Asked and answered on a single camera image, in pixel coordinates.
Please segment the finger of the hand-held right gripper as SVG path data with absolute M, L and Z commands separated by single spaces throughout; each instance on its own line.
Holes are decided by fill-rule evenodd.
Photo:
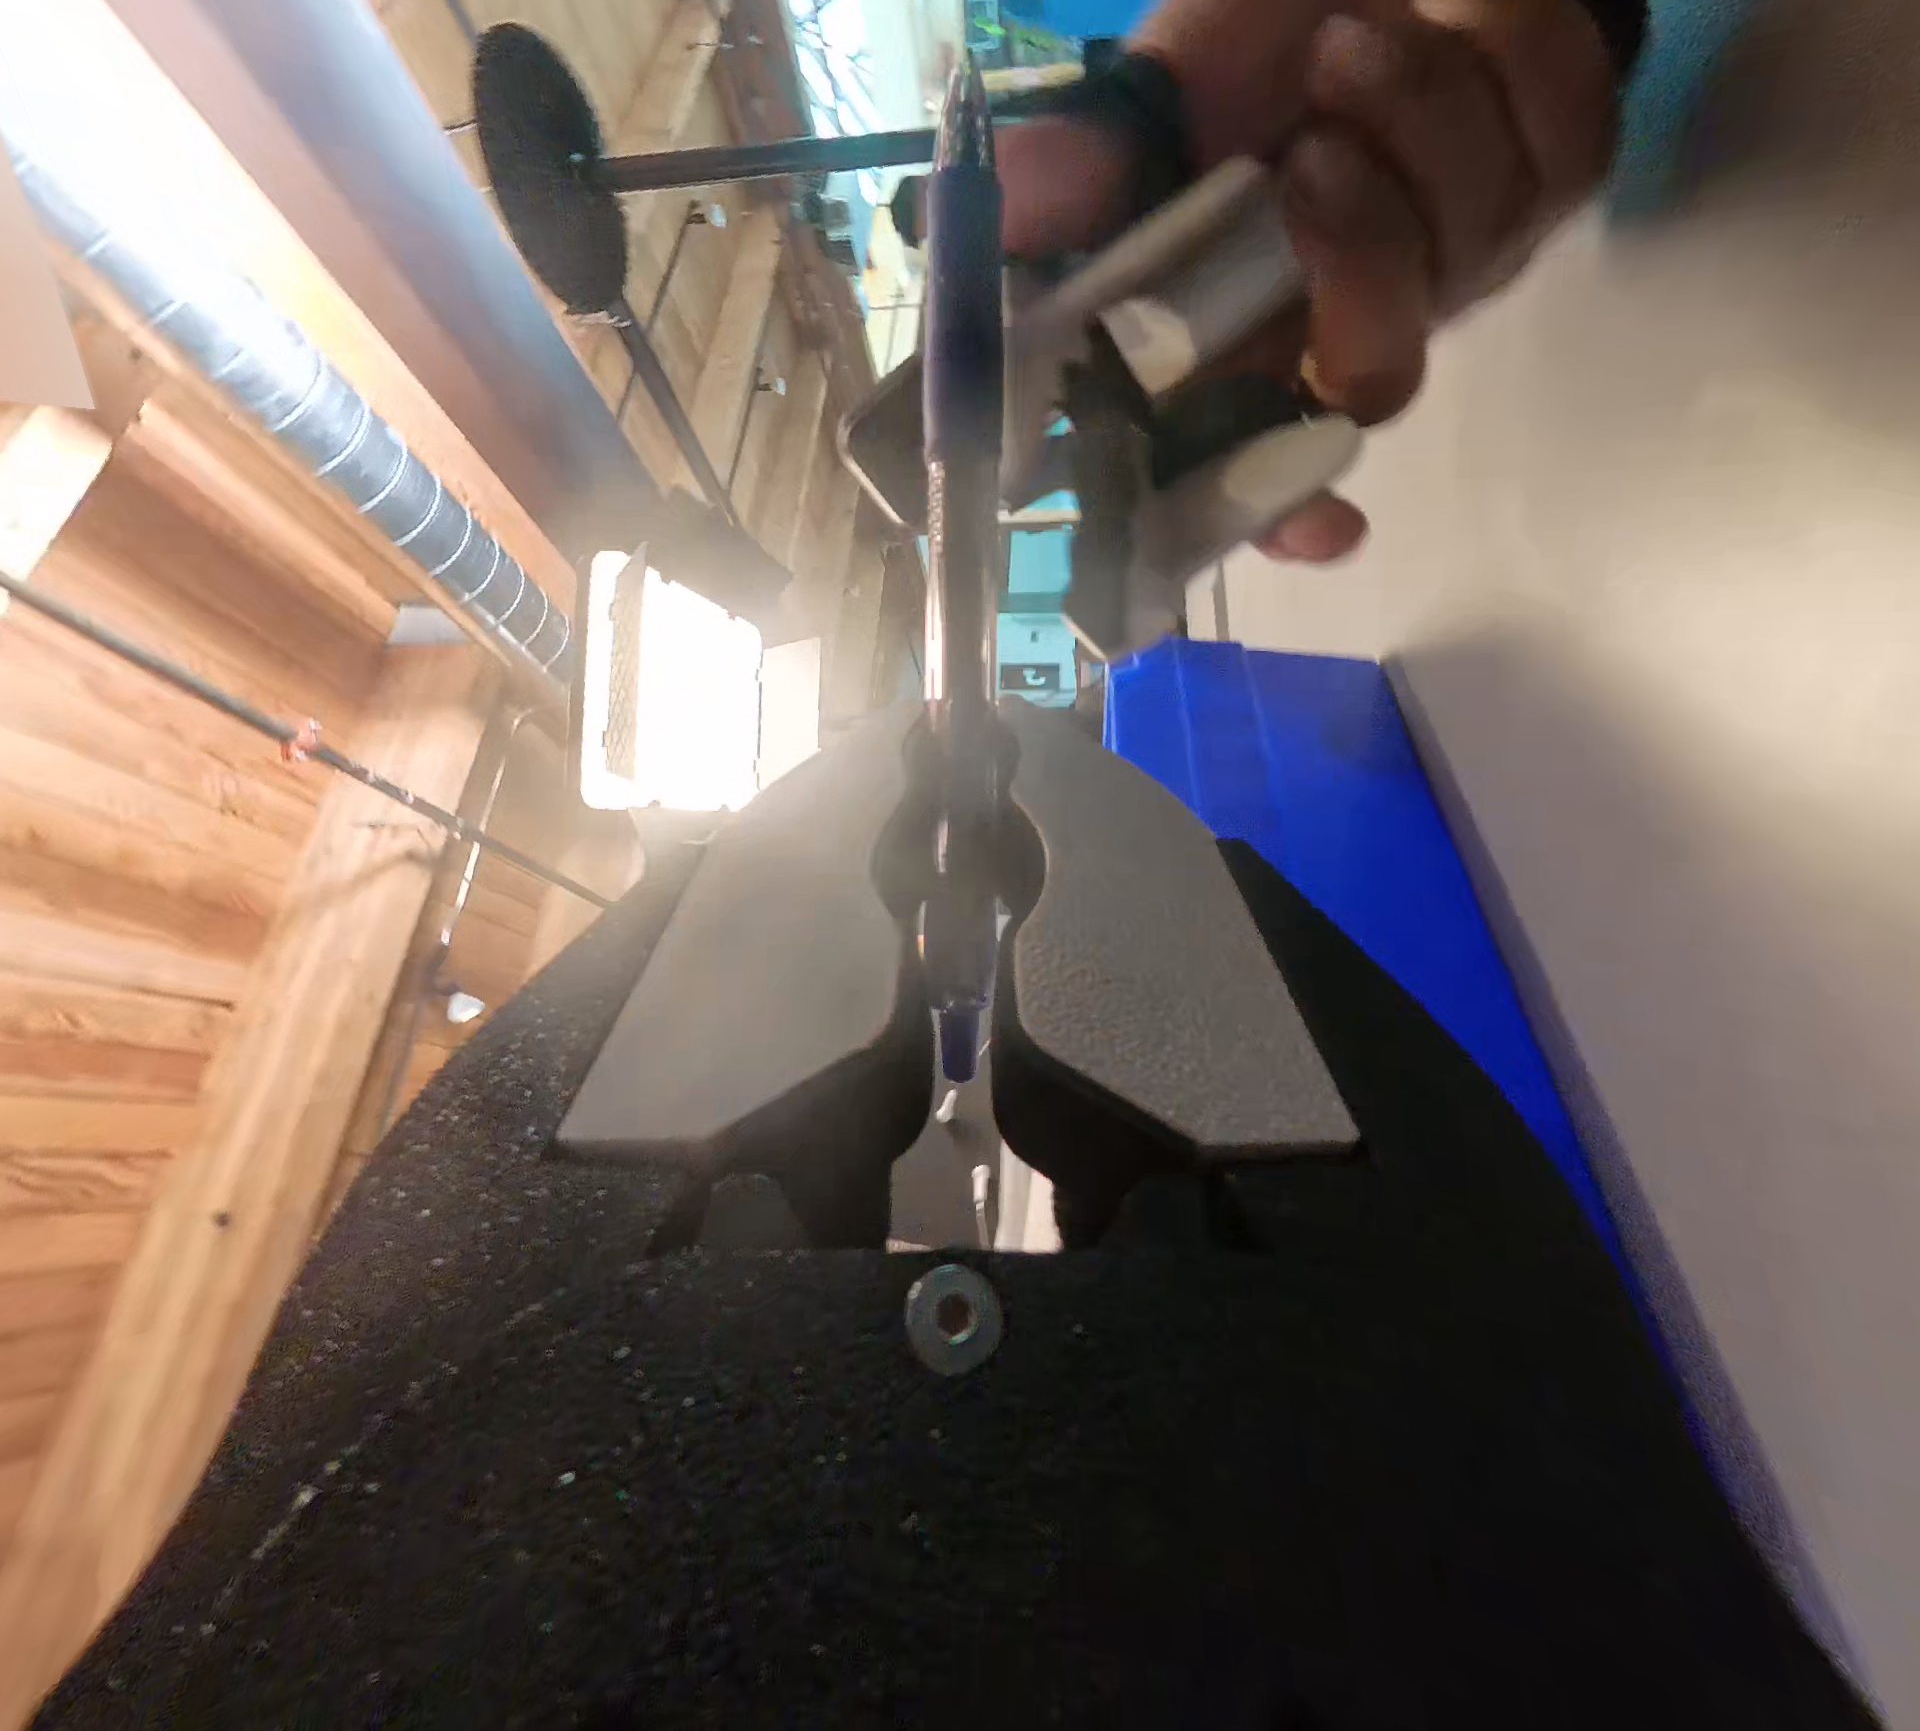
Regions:
M 1258 324 L 1308 306 L 1308 267 L 1281 217 L 1281 183 L 1258 164 L 1222 164 L 1118 242 L 1021 277 L 1014 306 L 1014 397 L 1062 397 L 1062 373 L 1100 353 L 1146 397 L 1171 397 Z
M 1356 465 L 1359 423 L 1295 393 L 1062 393 L 1014 423 L 997 506 L 1070 495 L 1070 574 L 1059 614 L 1100 657 L 1133 657 L 1187 617 L 1187 583 L 1253 543 Z M 841 465 L 931 543 L 931 657 L 981 657 L 1006 609 L 1006 533 L 981 480 L 931 496 L 923 393 L 875 393 L 841 423 Z

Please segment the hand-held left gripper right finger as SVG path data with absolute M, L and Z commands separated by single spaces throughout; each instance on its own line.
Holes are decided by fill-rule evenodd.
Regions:
M 990 1108 L 1100 1247 L 1152 1178 L 1342 1167 L 1359 1122 L 1222 858 L 1222 838 L 1070 716 L 1014 726 L 1014 931 Z

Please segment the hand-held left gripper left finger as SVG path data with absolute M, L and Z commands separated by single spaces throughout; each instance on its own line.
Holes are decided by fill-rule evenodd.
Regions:
M 884 883 L 923 709 L 884 709 L 708 838 L 558 1157 L 766 1178 L 810 1247 L 887 1247 L 895 1157 L 931 1122 L 917 925 Z

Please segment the blue pen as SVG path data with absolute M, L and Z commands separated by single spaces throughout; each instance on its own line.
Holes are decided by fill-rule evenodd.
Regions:
M 943 1085 L 972 1085 L 997 989 L 997 465 L 1006 465 L 1006 190 L 990 85 L 959 60 L 923 190 L 923 998 Z

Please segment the blue plastic bin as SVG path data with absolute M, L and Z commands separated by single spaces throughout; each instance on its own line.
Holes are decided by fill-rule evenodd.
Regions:
M 1164 642 L 1106 741 L 1222 838 L 1359 1115 L 1222 1178 L 1258 1725 L 1871 1725 L 1726 1495 L 1396 678 Z

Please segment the person's right hand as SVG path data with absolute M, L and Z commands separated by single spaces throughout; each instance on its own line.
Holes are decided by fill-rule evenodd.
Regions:
M 1162 0 L 1100 110 L 997 135 L 1006 254 L 1115 242 L 1146 183 L 1270 164 L 1308 316 L 1222 373 L 1396 423 L 1429 334 L 1607 183 L 1647 0 Z

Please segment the studio light panel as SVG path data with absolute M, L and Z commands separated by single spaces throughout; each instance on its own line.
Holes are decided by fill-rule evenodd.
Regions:
M 761 790 L 761 635 L 649 554 L 595 554 L 579 642 L 588 806 L 750 806 Z

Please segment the black round-base stand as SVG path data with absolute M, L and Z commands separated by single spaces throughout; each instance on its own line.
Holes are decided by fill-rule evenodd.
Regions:
M 624 296 L 624 196 L 938 164 L 938 130 L 604 158 L 588 85 L 556 41 L 516 18 L 483 25 L 469 45 L 469 130 L 510 250 L 575 316 L 597 316 Z

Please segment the silver spiral air duct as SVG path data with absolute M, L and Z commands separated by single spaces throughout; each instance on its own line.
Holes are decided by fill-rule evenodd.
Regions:
M 406 433 L 280 316 L 249 277 L 191 263 L 90 210 L 22 135 L 8 164 L 31 224 L 90 263 L 129 316 L 332 482 L 406 563 L 454 595 L 510 657 L 575 688 L 575 614 L 483 533 Z

